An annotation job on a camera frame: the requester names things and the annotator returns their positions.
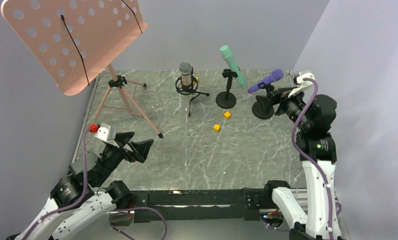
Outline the black round-base microphone stand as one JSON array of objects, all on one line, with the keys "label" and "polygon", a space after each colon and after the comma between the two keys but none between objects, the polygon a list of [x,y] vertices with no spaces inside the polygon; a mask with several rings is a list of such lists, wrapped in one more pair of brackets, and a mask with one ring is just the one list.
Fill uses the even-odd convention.
[{"label": "black round-base microphone stand", "polygon": [[268,120],[274,114],[274,108],[269,102],[269,94],[275,89],[273,85],[264,87],[266,95],[255,96],[256,102],[252,105],[252,113],[261,120]]}]

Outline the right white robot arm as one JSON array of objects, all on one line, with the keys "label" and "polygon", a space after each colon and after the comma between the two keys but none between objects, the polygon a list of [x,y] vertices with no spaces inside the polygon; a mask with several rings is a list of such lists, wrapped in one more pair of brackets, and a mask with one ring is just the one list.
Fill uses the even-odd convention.
[{"label": "right white robot arm", "polygon": [[275,115],[285,114],[294,123],[291,142],[305,175],[307,209],[300,206],[287,183],[269,181],[270,197],[289,227],[289,239],[340,240],[334,191],[337,151],[329,132],[337,102],[324,94],[314,94],[304,102],[302,92],[289,96],[291,92],[292,88],[280,88],[265,99],[270,107],[278,105]]}]

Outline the teal plastic microphone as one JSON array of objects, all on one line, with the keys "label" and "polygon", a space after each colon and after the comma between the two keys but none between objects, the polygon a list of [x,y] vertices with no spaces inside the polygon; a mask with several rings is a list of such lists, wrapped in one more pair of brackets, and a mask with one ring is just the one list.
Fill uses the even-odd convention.
[{"label": "teal plastic microphone", "polygon": [[237,74],[237,77],[235,77],[237,83],[241,86],[242,89],[246,89],[247,85],[245,82],[245,79],[243,77],[242,71],[235,61],[234,55],[232,50],[228,45],[223,45],[220,49],[220,54],[221,57],[224,59],[224,61],[227,63],[228,67],[232,72],[235,72]]}]

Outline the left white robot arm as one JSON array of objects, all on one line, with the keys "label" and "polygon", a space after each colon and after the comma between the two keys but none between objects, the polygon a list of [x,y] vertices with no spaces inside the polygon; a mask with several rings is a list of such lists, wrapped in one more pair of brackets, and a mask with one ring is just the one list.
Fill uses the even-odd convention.
[{"label": "left white robot arm", "polygon": [[135,142],[135,133],[115,132],[101,125],[91,125],[88,132],[104,143],[99,155],[83,149],[82,160],[72,162],[67,175],[51,190],[43,209],[21,233],[9,240],[68,240],[98,217],[113,210],[133,207],[136,196],[122,180],[101,189],[103,183],[122,161],[144,163],[153,139]]}]

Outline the glitter microphone with mesh head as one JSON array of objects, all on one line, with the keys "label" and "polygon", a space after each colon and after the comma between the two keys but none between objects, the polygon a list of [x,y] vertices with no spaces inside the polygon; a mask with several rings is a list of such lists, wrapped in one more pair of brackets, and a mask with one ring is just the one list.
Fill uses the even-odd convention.
[{"label": "glitter microphone with mesh head", "polygon": [[190,93],[193,88],[192,70],[192,65],[187,61],[183,61],[179,65],[179,71],[181,74],[181,89],[187,93]]}]

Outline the purple plastic microphone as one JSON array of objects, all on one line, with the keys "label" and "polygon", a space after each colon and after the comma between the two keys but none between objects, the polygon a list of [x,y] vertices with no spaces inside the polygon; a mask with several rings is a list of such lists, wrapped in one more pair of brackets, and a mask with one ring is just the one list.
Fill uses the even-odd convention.
[{"label": "purple plastic microphone", "polygon": [[260,89],[264,89],[266,86],[270,86],[272,83],[281,80],[284,77],[284,71],[281,69],[273,70],[268,76],[263,78],[261,81],[252,85],[248,90],[248,94],[252,94]]}]

